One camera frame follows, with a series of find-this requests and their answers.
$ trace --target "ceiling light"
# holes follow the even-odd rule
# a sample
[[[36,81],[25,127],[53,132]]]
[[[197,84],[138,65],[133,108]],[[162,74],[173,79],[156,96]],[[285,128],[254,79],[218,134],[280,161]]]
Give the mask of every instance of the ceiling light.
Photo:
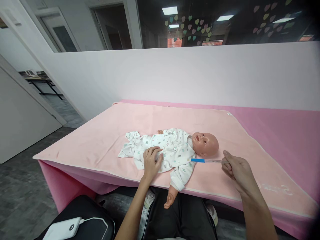
[[[287,22],[287,21],[290,21],[292,19],[295,19],[295,18],[281,18],[273,23],[282,23],[282,22]]]
[[[169,25],[170,28],[177,28],[179,27],[179,24],[173,24],[173,25]]]
[[[229,20],[230,18],[232,18],[233,15],[227,15],[227,16],[221,16],[217,19],[217,21],[227,21]]]
[[[177,6],[175,6],[175,7],[163,8],[162,11],[163,11],[164,15],[178,14]]]

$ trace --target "doll head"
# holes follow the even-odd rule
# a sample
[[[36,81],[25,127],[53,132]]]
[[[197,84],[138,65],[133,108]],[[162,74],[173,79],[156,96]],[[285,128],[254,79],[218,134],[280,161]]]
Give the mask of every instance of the doll head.
[[[219,143],[211,133],[194,133],[192,135],[193,149],[199,156],[211,157],[218,152]]]

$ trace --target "tile floor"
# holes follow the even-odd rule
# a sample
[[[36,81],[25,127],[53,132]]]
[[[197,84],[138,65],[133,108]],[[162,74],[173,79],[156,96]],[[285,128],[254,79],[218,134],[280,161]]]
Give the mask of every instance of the tile floor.
[[[85,124],[86,121],[80,117],[64,96],[61,96],[63,100],[56,95],[41,96],[67,121],[65,127],[78,128]]]
[[[72,132],[74,128],[62,127],[35,143],[28,149],[0,165],[0,239],[30,240],[36,238],[58,215],[41,168],[32,156]],[[111,216],[122,220],[130,206],[132,197],[122,193],[97,196],[96,201],[106,200],[104,207]],[[139,235],[141,239],[146,222],[144,208]],[[245,225],[219,218],[218,239],[238,240],[246,238]],[[279,236],[280,240],[293,239]]]

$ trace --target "white baby onesie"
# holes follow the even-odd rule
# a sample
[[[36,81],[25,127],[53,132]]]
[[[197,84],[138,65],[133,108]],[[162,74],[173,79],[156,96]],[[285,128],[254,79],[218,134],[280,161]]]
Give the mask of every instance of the white baby onesie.
[[[150,147],[159,146],[163,150],[163,161],[159,172],[166,172],[175,168],[170,173],[170,184],[181,191],[188,182],[194,165],[191,158],[195,157],[191,135],[178,128],[164,130],[163,134],[140,137],[137,131],[126,133],[129,143],[125,143],[118,155],[121,158],[133,157],[139,170],[144,169],[143,153]]]

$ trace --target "white door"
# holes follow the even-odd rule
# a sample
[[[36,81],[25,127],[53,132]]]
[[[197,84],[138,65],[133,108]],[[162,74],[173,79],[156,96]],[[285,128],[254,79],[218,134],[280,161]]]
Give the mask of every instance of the white door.
[[[62,125],[0,68],[0,163]]]

